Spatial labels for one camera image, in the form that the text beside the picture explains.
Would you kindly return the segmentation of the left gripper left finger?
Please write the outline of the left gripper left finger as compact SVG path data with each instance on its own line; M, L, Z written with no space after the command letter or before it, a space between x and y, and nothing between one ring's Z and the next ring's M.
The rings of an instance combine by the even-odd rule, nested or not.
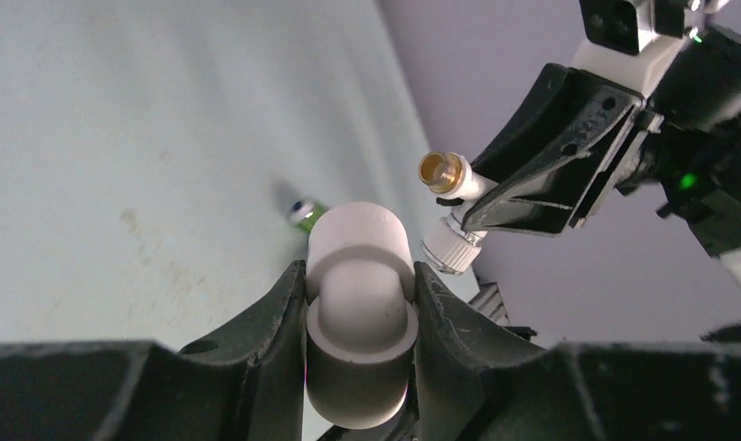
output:
M299 440L304 407L306 264L295 260L270 290L179 353L228 373L221 440Z

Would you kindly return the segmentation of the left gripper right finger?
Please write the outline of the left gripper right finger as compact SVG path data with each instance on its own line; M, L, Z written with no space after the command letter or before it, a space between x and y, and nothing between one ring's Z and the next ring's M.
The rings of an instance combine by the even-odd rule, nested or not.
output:
M419 335L415 367L422 440L456 440L498 381L543 349L459 299L431 267L414 264Z

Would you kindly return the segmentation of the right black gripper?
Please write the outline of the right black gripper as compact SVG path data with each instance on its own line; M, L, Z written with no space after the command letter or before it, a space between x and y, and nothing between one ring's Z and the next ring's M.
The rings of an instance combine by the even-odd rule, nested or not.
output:
M658 182L667 198L659 217L686 221L709 256L741 249L741 34L711 24L635 56L585 40L571 65L546 64L471 162L495 186L464 226L556 236L580 227L617 185L629 194ZM602 89L622 101L642 95L661 118L627 178L640 131L566 130Z

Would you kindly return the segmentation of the white elbow fitting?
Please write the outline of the white elbow fitting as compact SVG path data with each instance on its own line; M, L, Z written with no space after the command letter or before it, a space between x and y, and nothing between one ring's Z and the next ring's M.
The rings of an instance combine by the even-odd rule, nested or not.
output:
M365 430L406 399L419 323L405 228L389 209L351 202L328 210L306 259L306 392L337 426Z

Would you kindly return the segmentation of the white plastic faucet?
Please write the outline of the white plastic faucet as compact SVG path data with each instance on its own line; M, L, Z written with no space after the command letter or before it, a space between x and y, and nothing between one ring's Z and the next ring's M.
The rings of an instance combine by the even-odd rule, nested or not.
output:
M497 183L475 172L458 153L427 153L420 161L418 173L436 196L436 202L448 209L421 240L423 254L437 271L461 275L479 255L488 234L486 230L470 231L463 221Z

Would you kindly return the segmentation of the green plastic faucet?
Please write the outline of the green plastic faucet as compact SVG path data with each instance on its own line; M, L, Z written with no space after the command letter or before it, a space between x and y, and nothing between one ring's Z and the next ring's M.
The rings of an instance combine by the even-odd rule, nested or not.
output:
M316 199L302 198L296 201L287 214L287 221L305 233L310 233L316 222L329 209Z

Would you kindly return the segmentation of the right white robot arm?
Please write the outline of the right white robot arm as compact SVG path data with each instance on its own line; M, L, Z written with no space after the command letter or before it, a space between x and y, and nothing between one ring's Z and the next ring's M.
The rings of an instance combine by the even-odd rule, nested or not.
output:
M474 160L474 231L528 233L500 289L571 339L690 339L741 320L741 35L547 64Z

